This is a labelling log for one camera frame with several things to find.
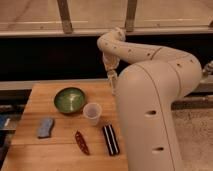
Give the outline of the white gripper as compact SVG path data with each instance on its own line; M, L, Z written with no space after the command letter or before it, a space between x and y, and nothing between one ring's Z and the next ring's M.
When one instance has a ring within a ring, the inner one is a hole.
M115 69L119 66L120 59L116 56L106 54L106 53L103 54L102 59L103 59L105 70L108 71L107 77L111 85L112 78L114 77L117 79L117 72L115 71Z

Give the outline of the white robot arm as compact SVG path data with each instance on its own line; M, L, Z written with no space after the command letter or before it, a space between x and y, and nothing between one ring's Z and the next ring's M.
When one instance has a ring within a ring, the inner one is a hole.
M128 43L119 28L97 40L108 71L116 75L117 113L129 171L184 171L171 104L200 83L202 68L192 54L166 47Z

